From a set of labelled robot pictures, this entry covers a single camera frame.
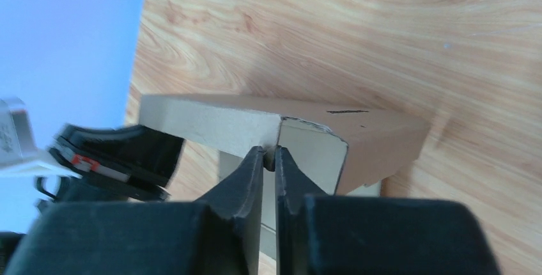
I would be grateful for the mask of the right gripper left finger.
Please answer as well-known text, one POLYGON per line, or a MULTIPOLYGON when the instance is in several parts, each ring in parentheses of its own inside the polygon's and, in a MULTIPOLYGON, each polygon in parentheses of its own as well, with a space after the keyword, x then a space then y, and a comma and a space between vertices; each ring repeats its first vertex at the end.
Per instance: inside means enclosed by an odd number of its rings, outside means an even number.
POLYGON ((256 274, 264 150, 195 201, 74 201, 45 209, 5 274, 256 274))

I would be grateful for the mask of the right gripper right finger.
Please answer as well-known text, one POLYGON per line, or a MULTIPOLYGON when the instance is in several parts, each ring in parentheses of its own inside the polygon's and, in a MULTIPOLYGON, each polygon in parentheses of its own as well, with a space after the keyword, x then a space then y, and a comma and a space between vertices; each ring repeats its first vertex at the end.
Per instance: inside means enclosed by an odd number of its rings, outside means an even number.
POLYGON ((275 151, 279 274, 499 274, 481 225, 446 200, 326 194, 275 151))

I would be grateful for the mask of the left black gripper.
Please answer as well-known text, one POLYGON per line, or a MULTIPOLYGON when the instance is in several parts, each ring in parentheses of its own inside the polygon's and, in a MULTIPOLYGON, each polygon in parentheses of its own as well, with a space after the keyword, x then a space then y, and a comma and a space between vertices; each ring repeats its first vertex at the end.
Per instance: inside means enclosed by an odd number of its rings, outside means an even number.
POLYGON ((69 201, 165 201, 185 140, 144 125, 117 129, 89 129, 66 124, 48 153, 73 172, 60 177, 58 189, 35 188, 47 196, 36 207, 43 212, 53 203, 69 201))

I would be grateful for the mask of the brown cardboard box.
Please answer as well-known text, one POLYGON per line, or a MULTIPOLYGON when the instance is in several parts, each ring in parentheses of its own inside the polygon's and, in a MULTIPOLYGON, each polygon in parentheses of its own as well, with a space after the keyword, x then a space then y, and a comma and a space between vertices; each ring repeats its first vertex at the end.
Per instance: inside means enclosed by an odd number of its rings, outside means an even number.
POLYGON ((418 157, 430 131, 384 109, 249 95, 144 95, 139 123, 214 149, 226 178, 250 148, 278 146, 328 194, 378 197, 382 181, 418 157))

